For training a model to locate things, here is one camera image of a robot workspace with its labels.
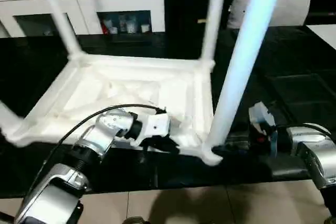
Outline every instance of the white pillow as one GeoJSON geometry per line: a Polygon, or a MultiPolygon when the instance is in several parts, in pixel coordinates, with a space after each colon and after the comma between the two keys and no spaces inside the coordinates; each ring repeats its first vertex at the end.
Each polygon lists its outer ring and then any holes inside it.
{"type": "MultiPolygon", "coordinates": [[[[228,28],[239,28],[249,0],[233,0],[228,28]]],[[[308,14],[310,0],[277,0],[270,26],[301,26],[308,14]]]]}

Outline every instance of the white cabinet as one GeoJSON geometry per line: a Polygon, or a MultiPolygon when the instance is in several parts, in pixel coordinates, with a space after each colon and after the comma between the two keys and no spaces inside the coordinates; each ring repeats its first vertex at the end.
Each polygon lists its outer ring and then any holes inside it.
{"type": "Polygon", "coordinates": [[[89,34],[164,31],[164,0],[77,0],[89,34]]]}
{"type": "MultiPolygon", "coordinates": [[[[164,31],[164,0],[59,0],[73,32],[164,31]]],[[[57,34],[47,0],[0,0],[0,22],[11,37],[57,34]]]]}
{"type": "MultiPolygon", "coordinates": [[[[88,34],[76,0],[59,0],[75,34],[88,34]]],[[[0,21],[11,37],[55,35],[57,28],[47,0],[0,2],[0,21]]]]}

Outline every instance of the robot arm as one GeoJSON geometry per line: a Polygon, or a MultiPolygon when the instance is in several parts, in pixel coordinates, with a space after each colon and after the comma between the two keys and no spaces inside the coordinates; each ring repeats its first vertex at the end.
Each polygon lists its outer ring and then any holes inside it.
{"type": "Polygon", "coordinates": [[[115,109],[100,115],[24,199],[14,223],[77,223],[83,205],[80,198],[89,187],[93,172],[116,137],[142,141],[167,136],[170,118],[166,113],[138,115],[115,109]]]}
{"type": "Polygon", "coordinates": [[[277,131],[273,116],[262,103],[249,109],[250,145],[253,150],[300,157],[333,218],[336,217],[336,144],[324,127],[305,123],[277,131]]]}

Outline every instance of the beige floor tile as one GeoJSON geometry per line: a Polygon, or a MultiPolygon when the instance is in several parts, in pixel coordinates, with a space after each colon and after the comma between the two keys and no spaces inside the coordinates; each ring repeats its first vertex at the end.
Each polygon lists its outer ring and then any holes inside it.
{"type": "Polygon", "coordinates": [[[311,180],[228,187],[237,224],[317,224],[329,216],[311,180]]]}
{"type": "Polygon", "coordinates": [[[19,210],[22,199],[0,199],[0,211],[15,216],[19,210]]]}
{"type": "Polygon", "coordinates": [[[85,195],[79,224],[121,224],[127,215],[128,193],[85,195]]]}
{"type": "Polygon", "coordinates": [[[224,187],[130,192],[131,216],[152,224],[234,223],[224,187]]]}

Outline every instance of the glossy black surface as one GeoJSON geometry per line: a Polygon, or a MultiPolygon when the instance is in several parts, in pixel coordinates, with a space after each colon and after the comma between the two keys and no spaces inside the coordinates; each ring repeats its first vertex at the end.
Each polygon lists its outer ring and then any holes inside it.
{"type": "MultiPolygon", "coordinates": [[[[212,95],[216,106],[237,31],[220,31],[212,95]]],[[[202,37],[165,34],[78,36],[84,51],[116,56],[197,59],[202,37]]],[[[67,62],[57,37],[0,39],[0,99],[26,116],[67,62]]],[[[270,28],[238,109],[230,141],[247,140],[248,108],[263,101],[277,123],[314,122],[336,131],[336,51],[307,27],[270,28]]],[[[0,197],[21,197],[52,144],[15,148],[0,138],[0,197]]],[[[65,145],[55,158],[61,159],[65,145]]],[[[94,193],[308,178],[303,163],[287,155],[254,157],[219,150],[208,167],[194,157],[113,149],[92,183],[94,193]]]]}

